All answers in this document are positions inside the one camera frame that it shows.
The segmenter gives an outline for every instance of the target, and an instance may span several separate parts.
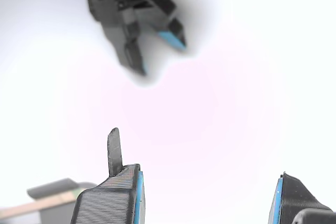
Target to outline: white surface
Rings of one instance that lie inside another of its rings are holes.
[[[144,82],[86,0],[0,0],[0,205],[104,180],[117,126],[146,223],[266,223],[283,171],[336,209],[335,0],[177,2],[191,51],[142,38]]]

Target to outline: black 3d-printed part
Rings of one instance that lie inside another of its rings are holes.
[[[306,208],[331,210],[319,203],[297,178],[284,173],[283,180],[280,224],[292,223],[296,214]]]
[[[71,224],[133,224],[140,165],[125,166],[115,177],[83,191]]]
[[[292,224],[335,224],[336,213],[331,210],[306,208],[300,211]]]
[[[145,199],[140,165],[122,165],[117,128],[109,134],[107,146],[109,177],[78,196],[71,224],[144,223]]]

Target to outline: gripper jaw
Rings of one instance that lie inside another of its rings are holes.
[[[108,136],[109,177],[77,198],[71,224],[144,224],[145,196],[139,164],[123,165],[119,130]]]
[[[121,65],[140,75],[146,75],[138,45],[140,24],[150,26],[172,47],[186,48],[183,25],[175,18],[176,5],[172,0],[88,0],[88,3]]]

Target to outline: blue gripper pad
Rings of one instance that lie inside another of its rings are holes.
[[[114,177],[83,191],[71,224],[144,224],[145,198],[140,165],[124,166]]]

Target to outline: robotic arm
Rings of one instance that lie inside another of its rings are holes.
[[[105,36],[114,45],[120,63],[146,75],[138,46],[139,23],[152,27],[171,46],[184,50],[182,24],[175,18],[172,0],[88,0],[89,9],[100,22]]]

